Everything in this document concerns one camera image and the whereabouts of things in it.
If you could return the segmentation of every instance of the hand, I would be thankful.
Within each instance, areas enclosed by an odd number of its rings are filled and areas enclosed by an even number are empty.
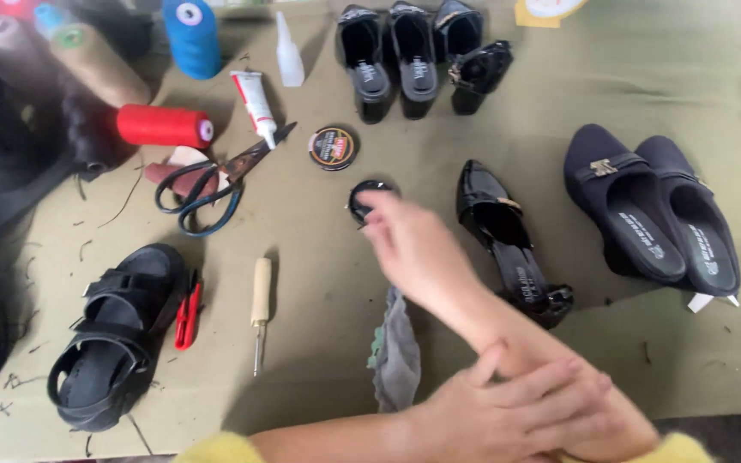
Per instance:
[[[615,415],[592,412],[612,383],[606,375],[576,380],[584,360],[549,363],[494,385],[506,353],[503,343],[490,347],[476,365],[404,412],[425,461],[548,462],[540,454],[608,437],[622,426]]]
[[[406,296],[428,310],[462,290],[480,289],[473,267],[436,213],[389,192],[357,195],[374,210],[362,228],[382,272]]]

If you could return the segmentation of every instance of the red thread spool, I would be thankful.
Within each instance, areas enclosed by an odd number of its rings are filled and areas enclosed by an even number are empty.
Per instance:
[[[206,148],[213,140],[213,123],[204,111],[125,105],[116,125],[122,139],[134,145]]]
[[[33,10],[42,0],[0,0],[0,15],[33,22]]]

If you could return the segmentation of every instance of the scissor blade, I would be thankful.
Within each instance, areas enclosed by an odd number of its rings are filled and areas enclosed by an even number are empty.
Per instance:
[[[293,131],[295,126],[296,122],[291,122],[275,131],[273,133],[273,140],[276,144],[283,142],[291,131]],[[245,150],[244,153],[234,157],[231,161],[225,164],[225,170],[227,170],[228,173],[228,180],[231,183],[236,183],[239,179],[244,177],[245,174],[250,172],[270,152],[271,149],[268,148],[268,142],[262,140]]]

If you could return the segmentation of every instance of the yellow sleeve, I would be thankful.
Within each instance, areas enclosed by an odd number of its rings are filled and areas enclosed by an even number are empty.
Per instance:
[[[563,457],[562,463],[581,462],[570,457]],[[714,460],[702,448],[702,445],[691,437],[684,434],[670,434],[652,453],[627,463],[714,463]]]
[[[264,463],[247,439],[220,433],[190,447],[172,463]]]

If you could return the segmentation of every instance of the white glue tube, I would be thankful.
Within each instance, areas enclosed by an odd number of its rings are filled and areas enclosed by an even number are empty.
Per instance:
[[[276,149],[276,142],[273,140],[276,121],[270,114],[268,100],[262,88],[262,72],[231,71],[231,77],[244,100],[244,107],[248,109],[253,130],[268,142],[270,149]]]

